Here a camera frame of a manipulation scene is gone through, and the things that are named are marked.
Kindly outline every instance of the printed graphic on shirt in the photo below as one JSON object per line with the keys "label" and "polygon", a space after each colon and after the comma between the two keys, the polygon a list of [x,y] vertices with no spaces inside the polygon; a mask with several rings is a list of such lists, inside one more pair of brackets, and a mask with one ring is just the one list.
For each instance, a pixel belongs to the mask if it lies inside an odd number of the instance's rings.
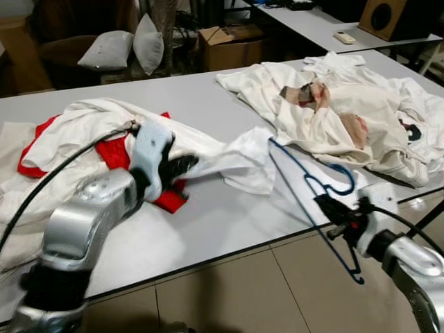
{"label": "printed graphic on shirt", "polygon": [[407,123],[403,122],[402,119],[398,119],[398,120],[400,121],[400,124],[402,126],[404,126],[405,130],[407,131],[407,134],[409,135],[410,142],[418,141],[422,137],[422,133],[421,133],[420,129],[417,127],[417,125],[415,125],[414,123],[407,124]]}

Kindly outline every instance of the remote control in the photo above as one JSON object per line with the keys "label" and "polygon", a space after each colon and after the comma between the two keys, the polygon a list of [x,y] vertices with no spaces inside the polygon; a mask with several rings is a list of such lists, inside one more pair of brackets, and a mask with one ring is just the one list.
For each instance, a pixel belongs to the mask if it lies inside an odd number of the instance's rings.
{"label": "remote control", "polygon": [[338,31],[334,34],[334,36],[344,44],[354,44],[356,42],[355,38],[347,33],[344,33],[343,31]]}

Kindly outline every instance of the tiled floor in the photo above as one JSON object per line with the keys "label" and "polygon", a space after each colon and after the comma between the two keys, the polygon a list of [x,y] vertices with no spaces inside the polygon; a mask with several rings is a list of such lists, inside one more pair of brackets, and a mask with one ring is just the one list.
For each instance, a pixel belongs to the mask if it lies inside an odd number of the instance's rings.
{"label": "tiled floor", "polygon": [[[412,222],[442,193],[400,206]],[[427,232],[444,244],[443,216]],[[347,257],[343,242],[335,241]],[[186,322],[198,333],[417,333],[408,302],[379,264],[360,260],[355,284],[316,233],[158,280],[90,305],[85,332],[156,332]]]}

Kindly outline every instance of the wire hanger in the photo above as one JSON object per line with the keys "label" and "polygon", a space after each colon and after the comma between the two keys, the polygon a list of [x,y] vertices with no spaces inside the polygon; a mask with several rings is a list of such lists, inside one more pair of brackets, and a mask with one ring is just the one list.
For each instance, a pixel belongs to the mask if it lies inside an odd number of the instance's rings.
{"label": "wire hanger", "polygon": [[[344,175],[346,175],[348,177],[348,180],[350,181],[350,188],[347,189],[347,190],[342,190],[342,191],[338,190],[338,189],[335,189],[330,184],[323,184],[317,177],[313,176],[310,172],[308,172],[308,170],[299,162],[299,160],[296,157],[294,157],[292,154],[290,154],[290,152],[288,152],[288,150],[285,147],[283,147],[282,145],[278,144],[274,139],[271,139],[271,138],[270,138],[270,142],[272,142],[276,147],[278,147],[287,156],[289,156],[305,172],[304,180],[308,184],[310,189],[313,191],[315,196],[318,196],[318,194],[316,193],[315,189],[310,184],[310,180],[312,180],[312,181],[316,182],[318,185],[320,185],[328,196],[329,196],[328,190],[333,191],[334,193],[336,193],[336,194],[338,194],[340,196],[347,196],[348,194],[351,194],[355,190],[355,187],[356,187],[355,179],[353,178],[353,176],[350,173],[350,171],[347,170],[345,167],[341,166],[340,164],[329,164],[328,167],[330,167],[331,169],[333,169],[335,171],[343,173]],[[311,217],[310,213],[307,211],[307,209],[304,207],[304,205],[299,200],[298,196],[296,195],[295,191],[293,190],[293,187],[290,185],[289,181],[285,177],[284,173],[282,172],[281,168],[279,167],[279,165],[277,164],[275,158],[273,157],[273,155],[271,153],[270,153],[270,157],[271,157],[271,160],[273,161],[273,163],[275,164],[275,166],[276,166],[279,174],[281,175],[282,179],[284,180],[286,186],[289,188],[291,194],[296,199],[296,201],[298,202],[299,206],[301,206],[303,212],[305,213],[307,218],[310,220],[311,224],[316,229],[316,231],[319,233],[319,235],[323,238],[324,242],[327,243],[327,245],[330,247],[330,249],[336,255],[338,260],[342,263],[342,266],[346,269],[348,274],[350,274],[352,279],[357,284],[364,284],[365,283],[364,279],[362,277],[360,277],[360,276],[357,276],[357,275],[361,274],[361,267],[359,265],[359,261],[357,259],[355,250],[353,249],[351,244],[347,243],[348,249],[350,250],[350,254],[352,256],[354,268],[350,268],[348,266],[348,264],[345,262],[344,258],[342,258],[342,256],[336,250],[336,248],[328,240],[327,236],[325,236],[325,234],[322,232],[322,230],[319,228],[319,226],[314,222],[314,220]]]}

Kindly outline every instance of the cardboard box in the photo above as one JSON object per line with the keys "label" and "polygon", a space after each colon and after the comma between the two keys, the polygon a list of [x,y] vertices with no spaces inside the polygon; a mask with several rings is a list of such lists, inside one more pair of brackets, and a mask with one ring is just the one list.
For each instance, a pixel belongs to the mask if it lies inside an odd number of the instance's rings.
{"label": "cardboard box", "polygon": [[267,60],[268,40],[254,24],[199,31],[200,61],[203,71],[233,69]]}

